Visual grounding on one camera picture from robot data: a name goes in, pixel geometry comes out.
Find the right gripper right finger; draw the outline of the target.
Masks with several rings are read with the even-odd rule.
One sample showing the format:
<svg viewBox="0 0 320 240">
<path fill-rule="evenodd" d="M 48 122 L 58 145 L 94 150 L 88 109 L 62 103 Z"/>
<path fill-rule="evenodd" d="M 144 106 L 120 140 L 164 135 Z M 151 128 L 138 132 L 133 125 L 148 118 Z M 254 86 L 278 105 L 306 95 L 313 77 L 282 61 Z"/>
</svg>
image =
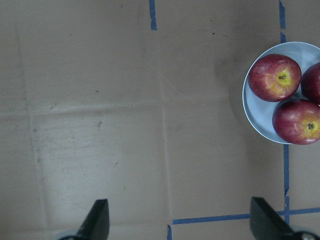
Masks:
<svg viewBox="0 0 320 240">
<path fill-rule="evenodd" d="M 309 231 L 294 231 L 262 197 L 250 201 L 250 230 L 256 240 L 319 240 Z"/>
</svg>

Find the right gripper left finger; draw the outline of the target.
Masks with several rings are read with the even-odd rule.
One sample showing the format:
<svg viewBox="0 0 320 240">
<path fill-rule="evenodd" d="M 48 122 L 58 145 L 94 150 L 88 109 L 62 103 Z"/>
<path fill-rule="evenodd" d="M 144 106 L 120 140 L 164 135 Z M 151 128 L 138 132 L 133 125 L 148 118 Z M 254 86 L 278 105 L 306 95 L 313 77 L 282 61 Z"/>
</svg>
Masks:
<svg viewBox="0 0 320 240">
<path fill-rule="evenodd" d="M 75 234 L 61 236 L 59 240 L 107 240 L 110 233 L 109 203 L 98 199 Z"/>
</svg>

